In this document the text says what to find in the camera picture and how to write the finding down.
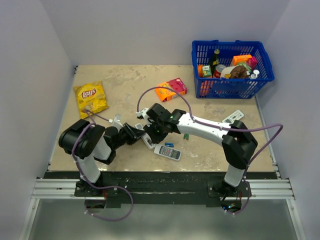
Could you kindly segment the white long remote control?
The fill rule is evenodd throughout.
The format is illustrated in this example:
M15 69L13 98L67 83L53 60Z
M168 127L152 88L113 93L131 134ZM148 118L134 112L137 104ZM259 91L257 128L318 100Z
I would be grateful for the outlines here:
M137 129L139 129L139 130L143 130L143 129L144 129L144 127L143 127L143 125L142 125L141 123L137 123L137 124L135 125L135 127L136 127ZM156 147L156 145L152 142L150 136L149 136L147 133L145 133L145 134L141 137L141 139L142 139L142 141L144 142L144 144L147 146L147 148L148 148L149 150L152 150L152 149L154 149L154 148Z

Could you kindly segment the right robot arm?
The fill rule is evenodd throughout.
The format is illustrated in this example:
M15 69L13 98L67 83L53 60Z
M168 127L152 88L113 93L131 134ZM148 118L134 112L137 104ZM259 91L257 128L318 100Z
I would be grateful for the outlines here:
M158 103L143 109L140 118L146 121L143 129L154 144L163 141L169 133L176 133L193 135L221 146L228 162L221 184L223 192L233 197L241 190L241 180L258 146L242 121L236 120L232 124L214 122L191 117L189 112L181 109L169 112Z

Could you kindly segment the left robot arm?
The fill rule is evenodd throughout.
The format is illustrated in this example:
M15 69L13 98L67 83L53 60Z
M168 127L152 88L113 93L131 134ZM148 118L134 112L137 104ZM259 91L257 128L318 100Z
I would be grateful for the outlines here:
M104 127L80 119L61 133L58 145L73 157L80 173L82 188L86 187L86 191L92 196L99 196L105 187L96 161L109 165L116 157L118 148L125 144L133 145L145 133L143 129L132 127L128 123L120 127Z

